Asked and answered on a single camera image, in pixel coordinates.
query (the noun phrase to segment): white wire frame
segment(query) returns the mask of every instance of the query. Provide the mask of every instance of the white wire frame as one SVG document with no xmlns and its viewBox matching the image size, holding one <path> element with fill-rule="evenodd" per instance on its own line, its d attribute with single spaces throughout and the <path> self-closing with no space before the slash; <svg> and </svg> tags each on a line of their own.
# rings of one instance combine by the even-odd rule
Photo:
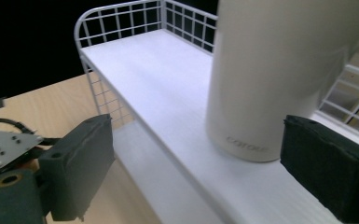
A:
<svg viewBox="0 0 359 224">
<path fill-rule="evenodd" d="M 97 7 L 85 12 L 77 20 L 75 42 L 77 49 L 81 49 L 131 35 L 165 29 L 196 48 L 213 55 L 217 19 L 217 16 L 213 14 L 173 0 L 140 0 Z M 93 29 L 90 29 L 90 23 L 94 23 Z M 94 69 L 85 61 L 81 61 L 85 74 L 89 78 L 98 112 L 100 114 L 110 113 L 115 127 L 131 120 L 130 112 L 125 105 L 116 96 L 116 98 L 112 97 L 112 91 L 106 88 L 99 76 L 95 76 Z M 359 99 L 355 105 L 348 108 L 339 102 L 345 97 L 345 94 L 336 98 L 332 97 L 337 91 L 345 89 L 342 86 L 359 92 L 359 85 L 347 80 L 344 76 L 345 72 L 359 76 L 359 67 L 350 64 L 345 66 L 344 73 L 330 88 L 321 102 L 319 110 L 327 116 L 359 130 L 359 125 L 358 127 L 352 125 L 356 122 L 359 124 Z"/>
<path fill-rule="evenodd" d="M 118 94 L 110 90 L 96 69 L 82 59 L 80 49 L 164 29 L 212 54 L 216 21 L 217 17 L 213 14 L 173 0 L 133 1 L 96 7 L 83 13 L 76 22 L 74 37 L 98 113 L 109 113 L 114 129 L 133 120 Z"/>
<path fill-rule="evenodd" d="M 327 116 L 359 131 L 359 67 L 347 64 L 320 104 Z"/>
</svg>

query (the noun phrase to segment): metal wire grid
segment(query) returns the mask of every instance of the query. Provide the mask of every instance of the metal wire grid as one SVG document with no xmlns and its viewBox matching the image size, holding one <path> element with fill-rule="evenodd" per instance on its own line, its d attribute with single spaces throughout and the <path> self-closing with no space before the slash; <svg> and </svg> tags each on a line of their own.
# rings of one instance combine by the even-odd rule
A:
<svg viewBox="0 0 359 224">
<path fill-rule="evenodd" d="M 359 67 L 345 66 L 323 99 L 320 111 L 359 130 Z"/>
<path fill-rule="evenodd" d="M 165 29 L 213 53 L 217 16 L 172 0 L 165 0 L 163 4 Z"/>
<path fill-rule="evenodd" d="M 141 0 L 106 7 L 97 7 L 85 12 L 76 23 L 75 42 L 77 49 L 132 36 L 166 29 L 180 35 L 192 45 L 213 52 L 214 30 L 217 17 L 172 0 Z M 90 88 L 99 114 L 109 113 L 113 128 L 132 121 L 127 107 L 95 72 L 95 69 L 80 57 L 89 79 Z"/>
<path fill-rule="evenodd" d="M 166 29 L 210 54 L 217 17 L 173 0 L 141 0 L 84 13 L 75 29 L 78 49 L 145 32 Z M 110 113 L 114 128 L 133 120 L 130 111 L 82 61 L 98 112 Z M 323 99 L 319 110 L 359 130 L 359 67 L 347 65 Z"/>
<path fill-rule="evenodd" d="M 161 28 L 161 2 L 142 0 L 85 12 L 76 23 L 78 49 Z"/>
</svg>

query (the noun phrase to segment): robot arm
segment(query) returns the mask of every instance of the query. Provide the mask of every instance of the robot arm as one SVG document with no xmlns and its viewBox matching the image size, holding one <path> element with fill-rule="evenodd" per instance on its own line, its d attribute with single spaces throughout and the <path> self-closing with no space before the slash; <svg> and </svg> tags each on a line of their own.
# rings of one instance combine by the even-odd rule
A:
<svg viewBox="0 0 359 224">
<path fill-rule="evenodd" d="M 55 221 L 83 219 L 115 159 L 110 116 L 86 119 L 63 138 L 0 122 L 21 130 L 0 132 L 0 224 L 42 224 L 49 212 Z M 32 160 L 36 171 L 24 166 Z"/>
</svg>

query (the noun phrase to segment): wooden surface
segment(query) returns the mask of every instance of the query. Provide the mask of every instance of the wooden surface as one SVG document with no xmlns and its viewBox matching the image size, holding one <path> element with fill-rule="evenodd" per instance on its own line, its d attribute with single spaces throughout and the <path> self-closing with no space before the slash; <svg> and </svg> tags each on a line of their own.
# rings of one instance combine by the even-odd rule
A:
<svg viewBox="0 0 359 224">
<path fill-rule="evenodd" d="M 85 75 L 67 79 L 42 89 L 7 98 L 0 118 L 22 122 L 44 137 L 63 137 L 83 120 L 97 115 Z M 18 130 L 0 123 L 0 131 Z M 115 161 L 91 202 L 84 222 L 52 223 L 159 223 L 139 189 L 120 161 Z"/>
</svg>

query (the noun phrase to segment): metal bracket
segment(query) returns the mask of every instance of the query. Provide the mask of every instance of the metal bracket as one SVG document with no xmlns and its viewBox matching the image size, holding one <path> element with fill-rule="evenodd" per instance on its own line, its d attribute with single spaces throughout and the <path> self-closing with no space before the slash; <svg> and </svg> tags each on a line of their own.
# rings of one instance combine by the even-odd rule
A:
<svg viewBox="0 0 359 224">
<path fill-rule="evenodd" d="M 28 133 L 6 133 L 0 131 L 0 168 L 39 145 L 43 137 Z"/>
</svg>

